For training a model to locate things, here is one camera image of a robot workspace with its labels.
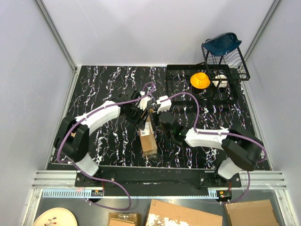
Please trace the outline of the brown cardboard express box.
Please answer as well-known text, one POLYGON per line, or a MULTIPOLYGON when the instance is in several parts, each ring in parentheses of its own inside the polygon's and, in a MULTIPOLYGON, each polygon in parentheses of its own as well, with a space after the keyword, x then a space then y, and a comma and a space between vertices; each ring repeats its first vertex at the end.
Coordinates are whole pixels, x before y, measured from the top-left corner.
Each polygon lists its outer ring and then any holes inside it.
POLYGON ((143 156, 157 154, 158 147, 149 116, 145 122, 144 129, 139 129, 139 136, 143 156))

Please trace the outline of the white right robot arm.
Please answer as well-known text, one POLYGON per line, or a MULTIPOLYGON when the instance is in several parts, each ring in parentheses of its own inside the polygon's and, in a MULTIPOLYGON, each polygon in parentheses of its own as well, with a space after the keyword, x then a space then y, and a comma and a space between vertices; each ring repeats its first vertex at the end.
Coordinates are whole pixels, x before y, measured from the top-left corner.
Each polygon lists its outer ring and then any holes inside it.
POLYGON ((239 125, 218 130, 188 128, 180 125, 170 112, 160 113, 158 123, 177 146, 209 147, 226 153, 228 158, 221 162, 213 176, 218 186, 225 186, 243 170, 254 171, 261 159, 263 143, 239 125))

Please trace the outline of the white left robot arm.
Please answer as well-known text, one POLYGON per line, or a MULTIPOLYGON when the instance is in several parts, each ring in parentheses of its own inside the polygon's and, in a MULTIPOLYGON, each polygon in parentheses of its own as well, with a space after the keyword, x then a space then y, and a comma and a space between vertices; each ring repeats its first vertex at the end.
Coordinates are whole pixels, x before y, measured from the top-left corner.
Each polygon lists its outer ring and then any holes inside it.
POLYGON ((130 90, 110 97, 100 107, 81 116, 65 116, 54 140, 54 148, 58 151, 57 161, 62 163, 60 155, 65 155, 67 162, 85 174, 85 181, 89 185, 99 185, 102 180, 99 166, 88 153, 90 135, 120 116, 125 116, 136 127, 143 128, 149 101, 150 97, 145 92, 130 90))

